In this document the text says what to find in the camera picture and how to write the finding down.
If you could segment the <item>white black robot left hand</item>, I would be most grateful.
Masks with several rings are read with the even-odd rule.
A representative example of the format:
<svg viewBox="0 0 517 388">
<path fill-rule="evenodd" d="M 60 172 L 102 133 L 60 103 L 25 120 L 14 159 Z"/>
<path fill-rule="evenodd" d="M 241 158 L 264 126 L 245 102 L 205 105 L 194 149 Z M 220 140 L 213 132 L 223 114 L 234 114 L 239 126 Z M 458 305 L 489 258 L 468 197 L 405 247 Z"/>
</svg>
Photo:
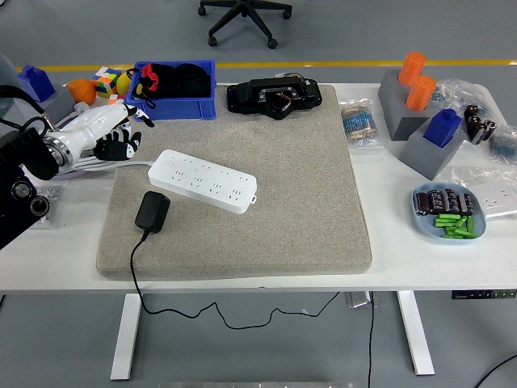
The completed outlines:
<svg viewBox="0 0 517 388">
<path fill-rule="evenodd" d="M 63 129 L 48 135 L 46 142 L 60 168 L 66 170 L 77 164 L 87 150 L 102 161 L 126 161 L 134 156 L 141 143 L 141 134 L 129 129 L 112 131 L 128 121 L 130 116 L 142 119 L 149 127 L 153 121 L 132 105 L 115 103 L 83 112 Z"/>
</svg>

